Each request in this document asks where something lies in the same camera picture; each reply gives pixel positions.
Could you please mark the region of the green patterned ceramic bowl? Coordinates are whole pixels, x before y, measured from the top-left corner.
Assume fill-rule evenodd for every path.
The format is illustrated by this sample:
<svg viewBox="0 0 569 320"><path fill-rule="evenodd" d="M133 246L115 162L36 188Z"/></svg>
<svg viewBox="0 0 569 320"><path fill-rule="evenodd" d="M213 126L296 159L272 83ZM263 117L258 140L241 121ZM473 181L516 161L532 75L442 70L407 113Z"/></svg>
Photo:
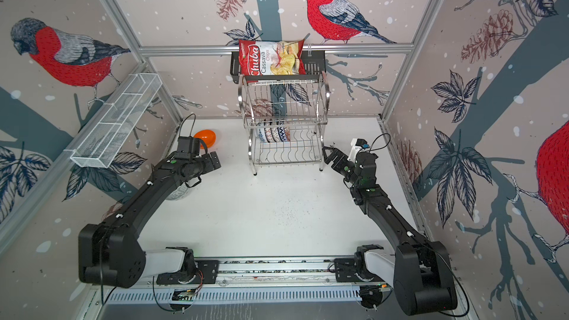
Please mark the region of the green patterned ceramic bowl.
<svg viewBox="0 0 569 320"><path fill-rule="evenodd" d="M186 184L183 184L175 189L166 199L169 201L176 201L186 197L188 195L190 189L187 187Z"/></svg>

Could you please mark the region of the orange plastic bowl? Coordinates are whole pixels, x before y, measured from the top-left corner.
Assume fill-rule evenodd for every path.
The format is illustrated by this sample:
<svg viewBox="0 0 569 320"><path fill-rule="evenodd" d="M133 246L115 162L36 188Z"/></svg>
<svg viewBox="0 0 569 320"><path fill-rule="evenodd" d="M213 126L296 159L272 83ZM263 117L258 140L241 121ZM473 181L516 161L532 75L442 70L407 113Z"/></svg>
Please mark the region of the orange plastic bowl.
<svg viewBox="0 0 569 320"><path fill-rule="evenodd" d="M213 147L216 143L216 133L212 130L200 130L194 134L194 138L201 139L207 148Z"/></svg>

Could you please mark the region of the red patterned ceramic bowl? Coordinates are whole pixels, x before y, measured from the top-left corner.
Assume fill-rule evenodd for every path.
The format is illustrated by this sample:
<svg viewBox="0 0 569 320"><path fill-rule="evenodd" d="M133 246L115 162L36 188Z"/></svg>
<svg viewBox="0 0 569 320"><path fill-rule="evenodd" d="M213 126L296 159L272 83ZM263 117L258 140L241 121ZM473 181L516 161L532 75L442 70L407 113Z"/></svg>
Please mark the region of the red patterned ceramic bowl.
<svg viewBox="0 0 569 320"><path fill-rule="evenodd" d="M290 142L290 128L289 127L279 127L278 128L279 139L281 142Z"/></svg>

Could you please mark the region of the stainless steel dish rack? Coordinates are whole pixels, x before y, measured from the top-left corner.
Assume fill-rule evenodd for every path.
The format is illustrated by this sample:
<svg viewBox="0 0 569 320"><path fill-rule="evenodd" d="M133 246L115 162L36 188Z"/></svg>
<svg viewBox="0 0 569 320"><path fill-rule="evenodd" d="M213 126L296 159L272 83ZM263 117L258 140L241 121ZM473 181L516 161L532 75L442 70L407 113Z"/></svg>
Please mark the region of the stainless steel dish rack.
<svg viewBox="0 0 569 320"><path fill-rule="evenodd" d="M246 78L239 77L238 103L247 130L247 156L253 175L261 167L317 164L322 170L330 107L326 72L260 76L257 83L247 83ZM289 127L291 141L262 143L258 127Z"/></svg>

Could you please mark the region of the blue geometric upturned bowl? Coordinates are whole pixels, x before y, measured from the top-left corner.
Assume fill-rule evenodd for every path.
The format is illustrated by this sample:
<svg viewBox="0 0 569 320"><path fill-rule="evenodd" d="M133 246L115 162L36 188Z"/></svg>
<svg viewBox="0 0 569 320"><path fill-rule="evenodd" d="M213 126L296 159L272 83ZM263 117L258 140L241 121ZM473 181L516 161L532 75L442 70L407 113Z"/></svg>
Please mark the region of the blue geometric upturned bowl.
<svg viewBox="0 0 569 320"><path fill-rule="evenodd" d="M272 134L272 129L270 127L266 127L264 129L265 131L265 138L267 139L268 143L272 143L274 142L274 138L273 138L273 134Z"/></svg>

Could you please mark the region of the blue floral ceramic bowl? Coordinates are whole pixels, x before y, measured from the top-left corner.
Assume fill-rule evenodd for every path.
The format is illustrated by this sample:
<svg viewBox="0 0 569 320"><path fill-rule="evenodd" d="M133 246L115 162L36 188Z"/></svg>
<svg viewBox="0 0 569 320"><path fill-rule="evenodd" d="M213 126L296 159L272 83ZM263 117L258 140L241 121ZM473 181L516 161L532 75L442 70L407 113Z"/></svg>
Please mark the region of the blue floral ceramic bowl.
<svg viewBox="0 0 569 320"><path fill-rule="evenodd" d="M257 128L257 136L262 143L266 143L265 129L263 127Z"/></svg>

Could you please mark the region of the white brown patterned bowl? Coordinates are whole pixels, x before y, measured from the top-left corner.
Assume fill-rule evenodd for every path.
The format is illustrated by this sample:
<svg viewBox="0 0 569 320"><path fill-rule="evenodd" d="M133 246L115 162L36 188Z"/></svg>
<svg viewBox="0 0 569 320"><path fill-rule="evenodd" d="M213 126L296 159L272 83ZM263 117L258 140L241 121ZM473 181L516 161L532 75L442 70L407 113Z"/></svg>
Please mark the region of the white brown patterned bowl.
<svg viewBox="0 0 569 320"><path fill-rule="evenodd" d="M278 127L272 127L271 134L273 136L274 142L281 142Z"/></svg>

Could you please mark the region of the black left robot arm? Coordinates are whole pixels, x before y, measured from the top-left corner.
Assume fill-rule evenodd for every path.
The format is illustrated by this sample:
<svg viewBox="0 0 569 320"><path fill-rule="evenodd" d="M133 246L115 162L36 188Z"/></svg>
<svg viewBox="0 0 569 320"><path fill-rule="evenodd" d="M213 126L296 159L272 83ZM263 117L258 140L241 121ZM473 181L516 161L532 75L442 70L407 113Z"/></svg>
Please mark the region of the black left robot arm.
<svg viewBox="0 0 569 320"><path fill-rule="evenodd" d="M221 162L203 140L180 137L173 151L115 215L86 225L79 233L79 281L132 287L141 278L185 271L194 274L193 252L186 247L144 251L139 235L159 206L182 185L218 170Z"/></svg>

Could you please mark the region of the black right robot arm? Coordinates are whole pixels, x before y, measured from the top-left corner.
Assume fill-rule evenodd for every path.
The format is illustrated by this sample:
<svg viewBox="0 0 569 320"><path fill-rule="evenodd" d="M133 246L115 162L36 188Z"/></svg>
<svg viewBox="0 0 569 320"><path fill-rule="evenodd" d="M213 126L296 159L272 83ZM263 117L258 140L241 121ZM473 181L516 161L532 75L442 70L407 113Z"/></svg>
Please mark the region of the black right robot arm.
<svg viewBox="0 0 569 320"><path fill-rule="evenodd" d="M395 209L376 180L376 154L359 144L350 154L332 147L322 153L325 164L342 175L355 205L394 249L394 255L387 256L380 247L361 246L355 255L357 274L385 281L409 316L456 309L455 279L445 246L423 236Z"/></svg>

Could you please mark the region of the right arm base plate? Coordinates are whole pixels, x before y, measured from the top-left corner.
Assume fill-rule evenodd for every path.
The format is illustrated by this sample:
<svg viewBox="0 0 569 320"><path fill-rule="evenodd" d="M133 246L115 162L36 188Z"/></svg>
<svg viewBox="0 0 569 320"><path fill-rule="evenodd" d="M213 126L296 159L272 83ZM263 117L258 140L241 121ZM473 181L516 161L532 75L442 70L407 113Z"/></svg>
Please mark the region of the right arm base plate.
<svg viewBox="0 0 569 320"><path fill-rule="evenodd" d="M370 271L366 265L350 258L336 258L332 262L330 272L335 276L338 283L356 283L356 282L382 282L393 284L394 282L394 266L380 264L378 271Z"/></svg>

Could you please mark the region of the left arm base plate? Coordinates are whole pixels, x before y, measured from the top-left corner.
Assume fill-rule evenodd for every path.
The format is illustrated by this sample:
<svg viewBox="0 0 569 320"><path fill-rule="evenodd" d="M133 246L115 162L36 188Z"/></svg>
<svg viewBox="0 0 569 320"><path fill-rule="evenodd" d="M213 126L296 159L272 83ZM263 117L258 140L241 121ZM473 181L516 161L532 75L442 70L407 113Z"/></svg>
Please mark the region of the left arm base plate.
<svg viewBox="0 0 569 320"><path fill-rule="evenodd" d="M158 275L155 283L158 285L208 285L215 284L219 271L218 260L206 259L194 262L191 272L178 271Z"/></svg>

